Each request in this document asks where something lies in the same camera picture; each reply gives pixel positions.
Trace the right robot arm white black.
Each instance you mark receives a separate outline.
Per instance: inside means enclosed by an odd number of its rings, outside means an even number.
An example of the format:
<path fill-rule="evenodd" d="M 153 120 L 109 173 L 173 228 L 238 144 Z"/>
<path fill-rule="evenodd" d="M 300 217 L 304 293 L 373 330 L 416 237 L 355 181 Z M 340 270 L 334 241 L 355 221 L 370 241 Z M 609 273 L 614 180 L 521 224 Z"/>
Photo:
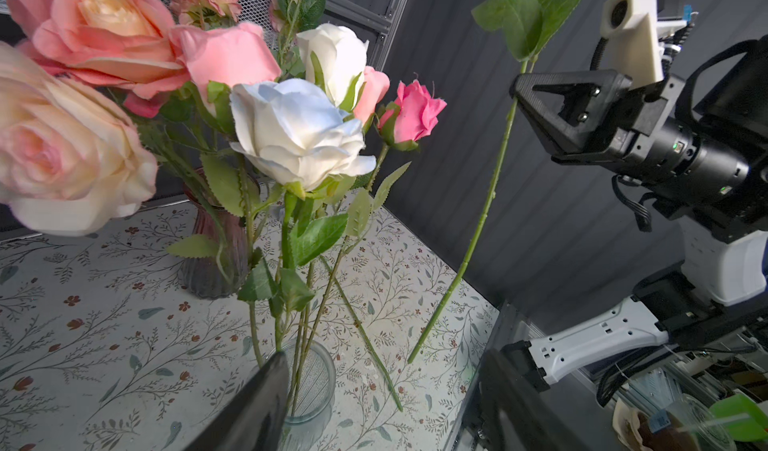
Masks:
<path fill-rule="evenodd" d="M 607 358 L 629 373 L 661 349 L 682 351 L 743 327 L 767 310 L 767 41 L 738 42 L 700 101 L 696 81 L 670 75 L 643 87 L 615 70 L 524 73 L 510 92 L 552 160 L 598 165 L 640 230 L 659 213 L 682 230 L 681 262 L 639 282 L 609 311 L 559 333 L 502 348 L 537 391 Z"/>

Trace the coral red artificial rose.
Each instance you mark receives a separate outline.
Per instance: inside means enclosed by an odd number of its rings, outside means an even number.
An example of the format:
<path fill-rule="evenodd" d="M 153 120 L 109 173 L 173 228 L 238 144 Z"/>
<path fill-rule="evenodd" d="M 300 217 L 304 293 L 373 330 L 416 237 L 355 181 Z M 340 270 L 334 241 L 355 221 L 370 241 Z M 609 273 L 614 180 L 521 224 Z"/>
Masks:
<path fill-rule="evenodd" d="M 534 69 L 542 50 L 549 41 L 562 29 L 574 10 L 582 0 L 484 0 L 472 8 L 474 22 L 487 33 L 500 32 L 503 34 L 506 52 L 519 64 L 520 75 Z M 450 302 L 452 294 L 463 281 L 475 250 L 480 241 L 485 223 L 489 216 L 492 203 L 496 197 L 496 188 L 500 181 L 505 155 L 509 145 L 510 135 L 515 121 L 518 99 L 511 99 L 510 108 L 506 114 L 505 127 L 495 156 L 494 168 L 489 180 L 484 203 L 472 237 L 462 261 L 456 270 L 456 275 L 444 291 L 441 300 L 436 305 L 428 323 L 415 342 L 408 358 L 413 363 L 423 345 L 426 343 L 432 329 L 438 323 L 441 314 Z"/>

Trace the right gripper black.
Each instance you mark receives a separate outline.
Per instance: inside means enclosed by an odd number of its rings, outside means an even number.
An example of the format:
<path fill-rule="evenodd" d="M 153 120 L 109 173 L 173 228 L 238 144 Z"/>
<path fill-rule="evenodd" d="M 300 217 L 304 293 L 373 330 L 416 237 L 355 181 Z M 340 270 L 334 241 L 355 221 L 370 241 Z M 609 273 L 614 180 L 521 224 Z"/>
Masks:
<path fill-rule="evenodd" d="M 510 94 L 559 164 L 601 166 L 681 205 L 756 199 L 746 152 L 674 116 L 683 79 L 631 85 L 613 69 L 523 73 Z"/>

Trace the pale blue white rose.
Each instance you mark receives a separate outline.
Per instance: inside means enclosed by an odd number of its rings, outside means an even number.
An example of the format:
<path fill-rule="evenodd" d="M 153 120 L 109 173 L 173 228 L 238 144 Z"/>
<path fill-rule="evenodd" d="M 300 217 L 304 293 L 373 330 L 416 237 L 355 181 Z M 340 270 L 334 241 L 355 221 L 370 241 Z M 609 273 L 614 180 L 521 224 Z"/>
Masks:
<path fill-rule="evenodd" d="M 230 106 L 237 136 L 232 149 L 282 189 L 281 266 L 269 299 L 280 350 L 287 317 L 314 298 L 298 269 L 333 248 L 348 223 L 345 213 L 317 216 L 317 201 L 342 194 L 342 180 L 372 172 L 376 159 L 362 152 L 362 122 L 305 79 L 238 84 Z"/>

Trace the light pink rosebud stem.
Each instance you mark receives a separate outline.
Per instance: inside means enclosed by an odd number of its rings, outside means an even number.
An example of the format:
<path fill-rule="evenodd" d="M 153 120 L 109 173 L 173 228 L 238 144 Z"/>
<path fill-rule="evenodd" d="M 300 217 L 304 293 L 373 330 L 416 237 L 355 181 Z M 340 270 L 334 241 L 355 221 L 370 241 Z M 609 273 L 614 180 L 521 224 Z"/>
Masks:
<path fill-rule="evenodd" d="M 299 405 L 305 363 L 322 321 L 327 301 L 331 296 L 340 264 L 344 256 L 363 240 L 372 214 L 383 206 L 391 187 L 408 168 L 406 164 L 402 165 L 386 176 L 378 187 L 375 187 L 374 184 L 384 160 L 391 150 L 403 152 L 417 150 L 419 140 L 431 134 L 438 123 L 438 115 L 445 107 L 446 102 L 433 96 L 419 81 L 415 80 L 410 84 L 399 83 L 395 99 L 370 117 L 382 140 L 382 147 L 376 158 L 374 170 L 357 178 L 352 184 L 357 194 L 347 211 L 338 212 L 333 216 L 325 214 L 330 202 L 339 201 L 348 193 L 339 185 L 329 187 L 336 193 L 334 195 L 328 193 L 324 201 L 318 199 L 312 203 L 309 198 L 306 198 L 301 204 L 296 204 L 291 209 L 296 218 L 283 226 L 283 243 L 287 246 L 284 257 L 294 266 L 305 264 L 309 266 L 307 290 L 310 290 L 314 283 L 315 262 L 317 260 L 323 262 L 325 260 L 323 253 L 333 246 L 338 247 L 334 266 L 328 269 L 328 281 L 320 300 L 319 310 L 312 314 L 310 304 L 294 303 L 294 310 L 300 314 L 300 321 L 297 331 L 293 384 L 289 392 L 292 413 L 297 411 Z"/>

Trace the salmon pink artificial rose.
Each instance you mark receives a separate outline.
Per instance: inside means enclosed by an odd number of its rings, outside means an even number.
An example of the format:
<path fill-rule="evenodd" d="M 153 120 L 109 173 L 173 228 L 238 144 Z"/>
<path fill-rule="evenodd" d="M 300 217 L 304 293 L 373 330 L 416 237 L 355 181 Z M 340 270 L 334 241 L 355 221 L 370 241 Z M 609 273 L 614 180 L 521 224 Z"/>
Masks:
<path fill-rule="evenodd" d="M 130 109 L 153 117 L 159 96 L 189 73 L 161 0 L 7 0 L 25 39 L 18 49 L 49 73 L 130 92 Z"/>

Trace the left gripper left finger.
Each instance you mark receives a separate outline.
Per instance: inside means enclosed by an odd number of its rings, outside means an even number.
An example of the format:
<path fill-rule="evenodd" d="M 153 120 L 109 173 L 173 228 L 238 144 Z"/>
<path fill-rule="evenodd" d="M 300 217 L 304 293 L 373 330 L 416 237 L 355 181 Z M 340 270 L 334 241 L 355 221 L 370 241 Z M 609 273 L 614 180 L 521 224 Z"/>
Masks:
<path fill-rule="evenodd" d="M 276 352 L 186 450 L 277 450 L 287 414 L 289 373 L 286 354 Z"/>

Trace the pale pink carnation spray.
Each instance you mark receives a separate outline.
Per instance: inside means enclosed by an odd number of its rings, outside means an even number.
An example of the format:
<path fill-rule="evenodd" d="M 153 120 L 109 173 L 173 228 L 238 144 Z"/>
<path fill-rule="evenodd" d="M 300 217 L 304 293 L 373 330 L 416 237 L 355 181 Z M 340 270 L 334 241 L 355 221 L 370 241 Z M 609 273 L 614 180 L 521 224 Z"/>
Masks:
<path fill-rule="evenodd" d="M 269 16 L 276 33 L 276 60 L 287 77 L 298 59 L 296 36 L 302 31 L 314 29 L 326 9 L 326 0 L 270 0 Z"/>

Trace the white rosebud stem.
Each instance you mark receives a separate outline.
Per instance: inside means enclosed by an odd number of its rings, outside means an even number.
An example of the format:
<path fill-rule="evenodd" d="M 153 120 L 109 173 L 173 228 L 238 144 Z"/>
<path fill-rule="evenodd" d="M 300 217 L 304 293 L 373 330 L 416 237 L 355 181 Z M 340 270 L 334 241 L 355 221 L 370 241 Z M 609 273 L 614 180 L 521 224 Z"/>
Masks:
<path fill-rule="evenodd" d="M 322 23 L 296 35 L 306 79 L 337 106 L 350 110 L 364 83 L 369 42 L 346 27 Z"/>

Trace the small light pink rose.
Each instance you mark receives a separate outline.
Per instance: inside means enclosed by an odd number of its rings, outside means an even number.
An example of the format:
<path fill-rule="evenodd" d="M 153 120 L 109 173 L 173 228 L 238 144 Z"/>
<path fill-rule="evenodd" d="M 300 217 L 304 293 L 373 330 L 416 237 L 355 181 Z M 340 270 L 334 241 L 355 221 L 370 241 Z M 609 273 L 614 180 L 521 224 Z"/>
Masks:
<path fill-rule="evenodd" d="M 354 117 L 363 124 L 369 121 L 377 104 L 383 99 L 390 87 L 389 77 L 371 66 L 363 71 L 364 85 L 362 94 L 354 108 Z"/>

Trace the clear ribbed glass vase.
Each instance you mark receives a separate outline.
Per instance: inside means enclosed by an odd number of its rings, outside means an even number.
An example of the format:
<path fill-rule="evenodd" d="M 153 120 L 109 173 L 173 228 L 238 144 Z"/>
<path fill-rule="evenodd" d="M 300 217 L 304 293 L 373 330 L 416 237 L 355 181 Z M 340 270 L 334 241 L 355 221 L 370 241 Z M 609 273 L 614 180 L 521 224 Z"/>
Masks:
<path fill-rule="evenodd" d="M 311 344 L 298 384 L 296 397 L 289 401 L 279 450 L 310 450 L 331 420 L 336 369 L 320 343 Z"/>

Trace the pink ribbed glass vase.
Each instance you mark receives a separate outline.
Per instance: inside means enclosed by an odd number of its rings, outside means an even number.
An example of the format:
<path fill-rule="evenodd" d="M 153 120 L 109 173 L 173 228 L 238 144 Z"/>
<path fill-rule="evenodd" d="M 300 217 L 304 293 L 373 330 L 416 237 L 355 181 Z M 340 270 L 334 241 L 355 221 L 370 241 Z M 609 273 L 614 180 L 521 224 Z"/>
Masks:
<path fill-rule="evenodd" d="M 202 205 L 188 187 L 184 192 L 197 215 L 192 234 L 181 244 L 186 253 L 178 273 L 181 284 L 202 299 L 233 295 L 248 273 L 245 217 L 230 212 L 213 196 Z"/>

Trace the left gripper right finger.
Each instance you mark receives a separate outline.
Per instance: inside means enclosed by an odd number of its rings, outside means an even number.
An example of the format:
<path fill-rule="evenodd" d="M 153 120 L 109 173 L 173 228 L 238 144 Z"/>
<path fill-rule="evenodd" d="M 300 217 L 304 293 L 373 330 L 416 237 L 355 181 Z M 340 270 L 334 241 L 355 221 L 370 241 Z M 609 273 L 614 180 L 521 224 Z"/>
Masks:
<path fill-rule="evenodd" d="M 539 392 L 501 351 L 484 353 L 476 442 L 486 450 L 586 450 L 585 394 L 567 387 Z"/>

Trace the cream white artificial rose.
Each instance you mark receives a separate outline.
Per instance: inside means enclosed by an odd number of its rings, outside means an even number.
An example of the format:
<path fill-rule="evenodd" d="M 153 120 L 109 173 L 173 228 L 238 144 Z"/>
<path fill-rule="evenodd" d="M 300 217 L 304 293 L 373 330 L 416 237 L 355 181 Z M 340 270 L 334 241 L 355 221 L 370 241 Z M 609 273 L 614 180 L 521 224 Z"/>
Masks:
<path fill-rule="evenodd" d="M 1 47 L 1 202 L 26 228 L 77 237 L 139 210 L 158 163 L 99 91 Z"/>

